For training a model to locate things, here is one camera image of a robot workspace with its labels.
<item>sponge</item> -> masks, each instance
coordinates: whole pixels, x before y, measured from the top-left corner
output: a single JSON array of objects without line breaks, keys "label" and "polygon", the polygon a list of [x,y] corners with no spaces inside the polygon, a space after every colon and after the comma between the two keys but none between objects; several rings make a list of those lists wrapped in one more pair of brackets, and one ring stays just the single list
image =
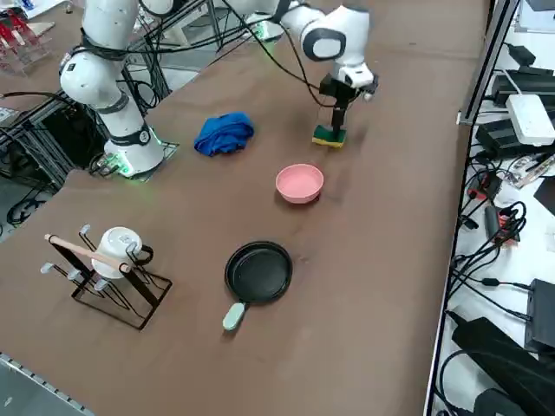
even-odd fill
[{"label": "sponge", "polygon": [[345,130],[340,130],[337,137],[334,137],[333,130],[318,125],[312,134],[312,143],[323,146],[331,146],[335,148],[343,147],[345,141]]}]

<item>pan handle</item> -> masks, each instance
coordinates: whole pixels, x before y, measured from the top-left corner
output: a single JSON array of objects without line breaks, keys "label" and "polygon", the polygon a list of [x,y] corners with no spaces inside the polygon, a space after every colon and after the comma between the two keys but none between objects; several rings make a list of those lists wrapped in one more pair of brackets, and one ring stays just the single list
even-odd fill
[{"label": "pan handle", "polygon": [[224,325],[224,329],[226,331],[233,331],[241,322],[241,319],[243,318],[245,311],[246,311],[245,303],[241,303],[241,302],[234,303],[227,311],[227,314],[225,314],[224,316],[224,320],[222,322]]}]

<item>mug handle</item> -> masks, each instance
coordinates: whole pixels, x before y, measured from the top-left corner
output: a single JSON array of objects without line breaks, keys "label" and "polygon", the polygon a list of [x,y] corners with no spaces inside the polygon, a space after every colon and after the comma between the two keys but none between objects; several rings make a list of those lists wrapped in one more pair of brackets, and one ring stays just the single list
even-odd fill
[{"label": "mug handle", "polygon": [[150,262],[153,261],[153,257],[154,257],[154,250],[152,247],[150,247],[149,245],[142,245],[142,249],[140,249],[141,251],[144,251],[145,253],[148,254],[147,258],[144,258],[142,260],[137,260],[136,264],[138,266],[144,266],[145,264],[149,264]]}]

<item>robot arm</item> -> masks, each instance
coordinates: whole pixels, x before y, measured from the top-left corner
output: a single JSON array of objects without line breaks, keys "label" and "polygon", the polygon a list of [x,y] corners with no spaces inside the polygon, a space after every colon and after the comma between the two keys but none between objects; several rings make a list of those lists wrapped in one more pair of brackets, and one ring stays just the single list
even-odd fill
[{"label": "robot arm", "polygon": [[[158,17],[171,16],[186,0],[139,0],[145,11]],[[342,5],[326,15],[298,0],[229,0],[242,14],[263,11],[271,21],[295,33],[304,54],[314,62],[334,60],[331,74],[353,88],[372,85],[374,76],[364,61],[370,30],[367,9]]]},{"label": "robot arm", "polygon": [[312,61],[334,60],[331,75],[336,80],[352,88],[373,84],[374,75],[364,61],[370,29],[368,10],[342,5],[326,15],[305,3],[281,0],[272,20],[281,21],[297,34],[304,54]]},{"label": "robot arm", "polygon": [[[187,1],[88,0],[82,30],[88,44],[122,50],[130,42],[139,3],[146,12],[167,17]],[[312,61],[335,61],[329,79],[320,85],[322,94],[337,99],[332,123],[335,131],[343,123],[348,103],[361,91],[374,92],[376,77],[364,61],[370,26],[367,10],[340,6],[326,15],[297,0],[229,0],[229,3],[241,14],[258,11],[273,16],[273,22],[282,23],[299,37],[303,52]],[[133,98],[116,84],[125,56],[108,57],[91,49],[64,60],[60,71],[62,89],[101,117],[110,132],[105,152],[115,156],[122,175],[131,177],[154,169],[164,159],[163,147]]]}]

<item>pink bowl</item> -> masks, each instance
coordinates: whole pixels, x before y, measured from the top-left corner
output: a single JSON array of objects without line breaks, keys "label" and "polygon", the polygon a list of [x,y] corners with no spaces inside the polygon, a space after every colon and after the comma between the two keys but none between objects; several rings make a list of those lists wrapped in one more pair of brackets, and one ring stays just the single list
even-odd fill
[{"label": "pink bowl", "polygon": [[292,204],[306,204],[318,196],[323,186],[323,174],[306,164],[285,167],[276,177],[276,188]]}]

